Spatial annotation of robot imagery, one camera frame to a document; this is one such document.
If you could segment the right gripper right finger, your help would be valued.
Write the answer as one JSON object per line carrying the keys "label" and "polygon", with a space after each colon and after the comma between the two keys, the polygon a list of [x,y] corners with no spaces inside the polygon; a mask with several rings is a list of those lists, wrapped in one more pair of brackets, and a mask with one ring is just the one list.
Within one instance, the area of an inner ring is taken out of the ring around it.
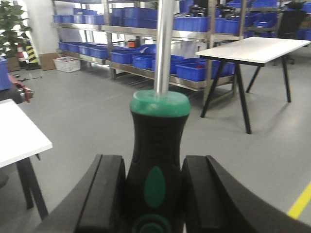
{"label": "right gripper right finger", "polygon": [[186,156],[186,230],[189,233],[309,233],[295,220],[255,195],[212,156]]}

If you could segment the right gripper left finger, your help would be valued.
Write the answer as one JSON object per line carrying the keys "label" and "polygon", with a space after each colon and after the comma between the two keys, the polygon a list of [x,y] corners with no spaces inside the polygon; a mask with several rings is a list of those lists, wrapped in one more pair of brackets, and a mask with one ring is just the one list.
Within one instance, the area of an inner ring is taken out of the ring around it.
{"label": "right gripper left finger", "polygon": [[123,158],[98,154],[81,180],[34,232],[120,232],[124,181]]}

